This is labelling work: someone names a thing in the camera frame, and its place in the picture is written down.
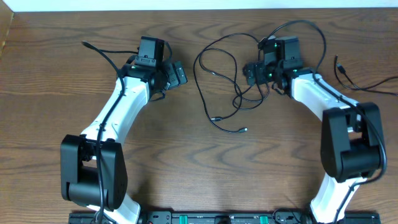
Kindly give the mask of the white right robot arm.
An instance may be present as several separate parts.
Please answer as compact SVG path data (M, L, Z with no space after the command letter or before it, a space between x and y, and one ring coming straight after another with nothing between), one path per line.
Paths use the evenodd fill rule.
M359 103L305 68L295 36L262 39L264 58L244 66L249 85L272 83L280 95L305 105L322 122L320 156L325 175L301 223L339 223L360 186L386 168L381 115L374 103Z

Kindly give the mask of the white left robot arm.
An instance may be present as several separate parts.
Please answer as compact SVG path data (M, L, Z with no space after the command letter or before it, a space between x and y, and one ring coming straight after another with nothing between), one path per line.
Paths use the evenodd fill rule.
M116 86L96 119L80 135L60 144L61 193L64 200L91 209L71 213L69 223L139 223L141 206L127 193L122 146L140 110L154 94L187 82L180 62L164 58L168 42L141 37L137 51L116 68Z

